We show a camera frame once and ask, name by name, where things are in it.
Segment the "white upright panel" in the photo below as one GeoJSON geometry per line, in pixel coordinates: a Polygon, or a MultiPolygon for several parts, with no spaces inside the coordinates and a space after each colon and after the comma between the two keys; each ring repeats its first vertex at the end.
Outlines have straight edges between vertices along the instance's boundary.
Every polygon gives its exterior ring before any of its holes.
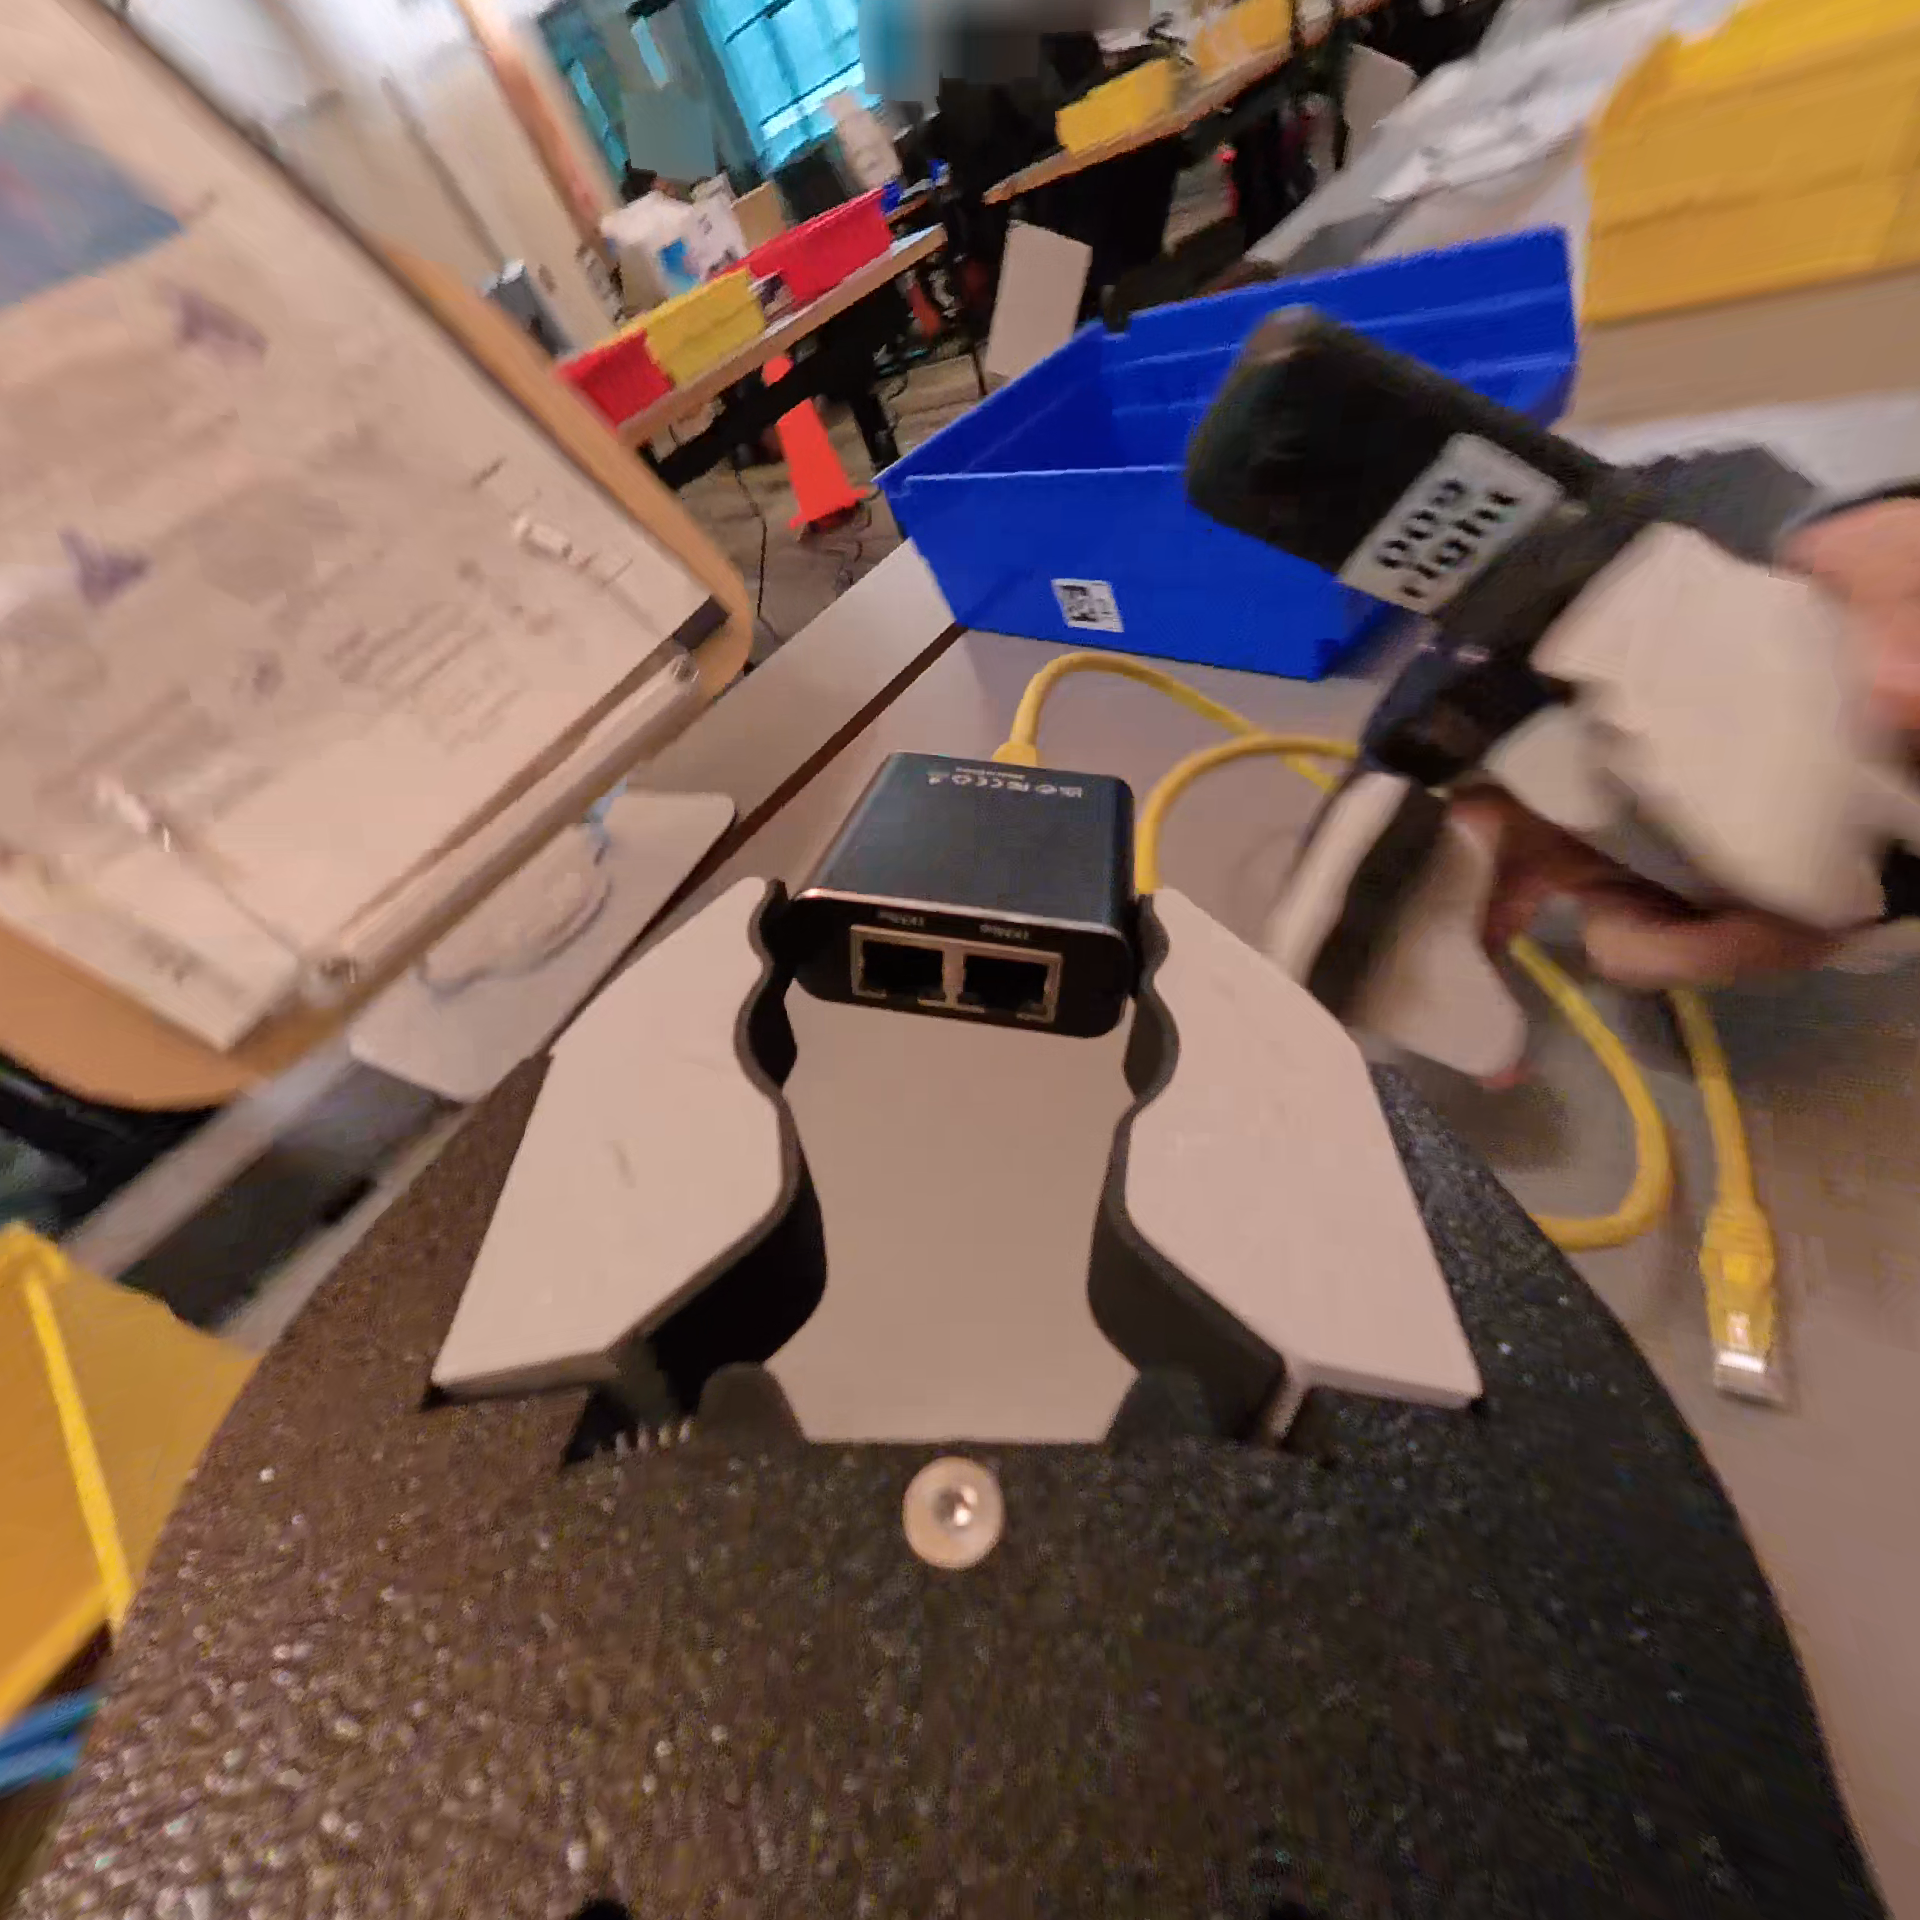
{"type": "Polygon", "coordinates": [[[1070,236],[1024,220],[1009,225],[984,353],[992,394],[1070,343],[1090,262],[1093,249],[1070,236]]]}

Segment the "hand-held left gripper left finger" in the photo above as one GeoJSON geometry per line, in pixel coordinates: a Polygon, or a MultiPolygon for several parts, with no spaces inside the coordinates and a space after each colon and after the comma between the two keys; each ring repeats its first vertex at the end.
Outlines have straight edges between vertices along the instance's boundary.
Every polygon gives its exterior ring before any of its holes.
{"type": "Polygon", "coordinates": [[[786,889],[740,881],[630,963],[550,1047],[429,1373],[440,1402],[582,1387],[694,1410],[828,1285],[784,1085],[786,889]]]}

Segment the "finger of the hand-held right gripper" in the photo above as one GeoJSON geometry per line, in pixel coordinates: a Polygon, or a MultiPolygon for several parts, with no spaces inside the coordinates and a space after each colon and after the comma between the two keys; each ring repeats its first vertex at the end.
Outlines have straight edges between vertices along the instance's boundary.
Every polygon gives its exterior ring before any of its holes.
{"type": "Polygon", "coordinates": [[[1336,919],[1347,1027],[1473,1078],[1520,1063],[1528,1020],[1488,943],[1497,855],[1436,796],[1404,796],[1336,919]]]}
{"type": "Polygon", "coordinates": [[[1347,780],[1312,815],[1266,919],[1266,958],[1284,975],[1312,971],[1402,810],[1402,780],[1347,780]]]}

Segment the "small red bin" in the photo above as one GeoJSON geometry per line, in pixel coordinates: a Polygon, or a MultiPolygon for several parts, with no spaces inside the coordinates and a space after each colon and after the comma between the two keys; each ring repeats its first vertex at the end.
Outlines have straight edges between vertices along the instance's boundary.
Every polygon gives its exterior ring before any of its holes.
{"type": "Polygon", "coordinates": [[[646,413],[675,390],[643,327],[624,327],[594,347],[558,358],[554,372],[610,428],[646,413]]]}

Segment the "stack of yellow bins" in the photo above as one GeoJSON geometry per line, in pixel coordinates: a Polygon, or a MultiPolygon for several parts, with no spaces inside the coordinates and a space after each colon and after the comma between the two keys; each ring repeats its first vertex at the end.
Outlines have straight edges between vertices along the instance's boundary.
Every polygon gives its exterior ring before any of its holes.
{"type": "Polygon", "coordinates": [[[1594,327],[1917,262],[1917,5],[1742,5],[1669,33],[1585,141],[1594,327]]]}

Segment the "wooden work table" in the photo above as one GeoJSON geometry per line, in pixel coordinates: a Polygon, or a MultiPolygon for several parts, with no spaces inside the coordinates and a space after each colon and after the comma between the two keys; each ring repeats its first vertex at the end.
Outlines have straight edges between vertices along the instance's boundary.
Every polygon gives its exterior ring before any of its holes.
{"type": "Polygon", "coordinates": [[[1250,111],[1252,117],[1273,111],[1288,84],[1305,73],[1310,57],[1344,46],[1365,19],[1384,11],[1381,2],[1293,5],[1296,27],[1291,51],[1282,57],[1272,54],[1249,61],[1220,81],[1203,81],[1193,70],[1187,57],[1187,37],[1198,5],[1181,5],[1169,30],[1161,37],[1148,37],[1144,46],[1144,61],[1169,57],[1184,68],[1178,102],[1158,121],[1083,154],[1060,151],[1057,131],[1052,129],[1052,148],[996,181],[981,199],[994,207],[1016,207],[1046,187],[1165,143],[1181,146],[1189,154],[1210,154],[1229,140],[1228,125],[1240,111],[1250,111]]]}
{"type": "Polygon", "coordinates": [[[729,358],[613,428],[670,489],[757,445],[804,401],[842,401],[875,474],[899,462],[880,401],[880,355],[906,337],[906,285],[947,251],[941,226],[894,241],[883,258],[808,302],[729,358]]]}

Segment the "orange traffic cone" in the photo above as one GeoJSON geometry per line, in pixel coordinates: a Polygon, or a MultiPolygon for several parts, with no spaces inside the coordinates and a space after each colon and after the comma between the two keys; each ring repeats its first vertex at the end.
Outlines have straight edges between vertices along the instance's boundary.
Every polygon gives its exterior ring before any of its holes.
{"type": "Polygon", "coordinates": [[[808,398],[776,421],[786,483],[795,509],[789,531],[812,538],[849,524],[870,501],[869,487],[857,487],[843,469],[819,402],[808,398]]]}

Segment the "paper sign holder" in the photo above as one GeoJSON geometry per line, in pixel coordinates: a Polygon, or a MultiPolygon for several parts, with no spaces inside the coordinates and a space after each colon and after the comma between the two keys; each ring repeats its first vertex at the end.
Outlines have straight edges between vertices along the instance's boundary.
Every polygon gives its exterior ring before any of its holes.
{"type": "Polygon", "coordinates": [[[3,66],[4,1058],[220,1106],[733,683],[748,591],[110,5],[3,66]]]}

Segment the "small yellow bin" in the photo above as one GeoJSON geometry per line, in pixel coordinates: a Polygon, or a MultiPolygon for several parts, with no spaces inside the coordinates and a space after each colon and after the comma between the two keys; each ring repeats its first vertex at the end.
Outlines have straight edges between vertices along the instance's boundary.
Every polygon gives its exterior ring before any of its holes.
{"type": "Polygon", "coordinates": [[[1096,84],[1057,109],[1058,148],[1086,154],[1150,129],[1178,102],[1181,76],[1176,60],[1150,57],[1096,84]]]}
{"type": "Polygon", "coordinates": [[[1293,2],[1204,2],[1190,17],[1187,57],[1203,81],[1220,81],[1249,61],[1288,54],[1293,27],[1293,2]]]}
{"type": "Polygon", "coordinates": [[[713,274],[633,322],[659,372],[677,388],[754,346],[769,317],[749,267],[713,274]]]}

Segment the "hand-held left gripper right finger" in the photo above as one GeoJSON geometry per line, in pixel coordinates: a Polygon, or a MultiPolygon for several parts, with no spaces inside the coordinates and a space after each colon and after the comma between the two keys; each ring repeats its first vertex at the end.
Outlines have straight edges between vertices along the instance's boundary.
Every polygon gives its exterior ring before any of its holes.
{"type": "Polygon", "coordinates": [[[1464,1410],[1482,1370],[1361,1047],[1176,889],[1141,975],[1088,1306],[1206,1427],[1278,1443],[1312,1391],[1464,1410]]]}

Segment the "long red bin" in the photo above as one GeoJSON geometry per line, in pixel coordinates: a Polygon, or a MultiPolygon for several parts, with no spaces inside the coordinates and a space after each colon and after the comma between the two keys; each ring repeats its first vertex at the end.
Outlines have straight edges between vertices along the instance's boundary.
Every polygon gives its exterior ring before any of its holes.
{"type": "Polygon", "coordinates": [[[777,281],[790,305],[813,305],[891,253],[884,189],[875,187],[790,226],[748,253],[757,281],[777,281]]]}

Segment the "person's right hand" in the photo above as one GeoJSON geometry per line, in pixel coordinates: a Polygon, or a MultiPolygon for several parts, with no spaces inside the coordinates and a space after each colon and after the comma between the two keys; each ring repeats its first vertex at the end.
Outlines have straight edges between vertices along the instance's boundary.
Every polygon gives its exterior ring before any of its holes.
{"type": "MultiPolygon", "coordinates": [[[[1917,501],[1916,485],[1814,513],[1779,549],[1846,609],[1880,717],[1917,749],[1917,501]]],[[[1497,948],[1553,903],[1577,911],[1592,971],[1629,990],[1725,987],[1744,975],[1849,967],[1865,927],[1801,927],[1750,907],[1694,910],[1531,815],[1492,787],[1464,790],[1453,821],[1496,861],[1482,939],[1497,948]]]]}

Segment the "white papers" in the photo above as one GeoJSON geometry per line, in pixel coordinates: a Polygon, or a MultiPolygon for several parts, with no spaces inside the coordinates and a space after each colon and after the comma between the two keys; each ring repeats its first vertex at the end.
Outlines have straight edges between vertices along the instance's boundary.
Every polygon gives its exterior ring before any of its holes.
{"type": "Polygon", "coordinates": [[[1478,51],[1436,70],[1376,134],[1386,206],[1482,186],[1580,140],[1667,37],[1674,5],[1506,5],[1478,51]]]}

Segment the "blue plastic bin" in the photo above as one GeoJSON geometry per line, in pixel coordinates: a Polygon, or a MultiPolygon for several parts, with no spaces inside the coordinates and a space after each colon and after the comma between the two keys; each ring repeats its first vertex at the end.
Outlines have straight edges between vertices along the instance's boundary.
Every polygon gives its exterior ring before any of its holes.
{"type": "Polygon", "coordinates": [[[1386,603],[1218,525],[1184,491],[1193,429],[1254,330],[1288,305],[1537,425],[1577,380],[1569,234],[1541,226],[1161,305],[1070,343],[880,475],[950,618],[978,633],[1322,681],[1386,603]]]}

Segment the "black network splitter box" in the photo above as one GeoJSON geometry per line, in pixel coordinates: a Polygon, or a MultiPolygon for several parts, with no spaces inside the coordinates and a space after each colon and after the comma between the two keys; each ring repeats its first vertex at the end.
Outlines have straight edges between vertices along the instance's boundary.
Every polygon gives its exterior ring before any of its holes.
{"type": "Polygon", "coordinates": [[[1122,780],[891,754],[777,921],[819,1002],[1100,1039],[1139,978],[1122,780]]]}

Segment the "yellow plastic bin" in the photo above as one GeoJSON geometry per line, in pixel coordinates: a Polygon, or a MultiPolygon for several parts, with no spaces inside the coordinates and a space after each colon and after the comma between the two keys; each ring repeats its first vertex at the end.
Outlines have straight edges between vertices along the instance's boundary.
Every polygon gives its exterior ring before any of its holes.
{"type": "Polygon", "coordinates": [[[117,1637],[256,1357],[3,1233],[3,1716],[117,1637]]]}

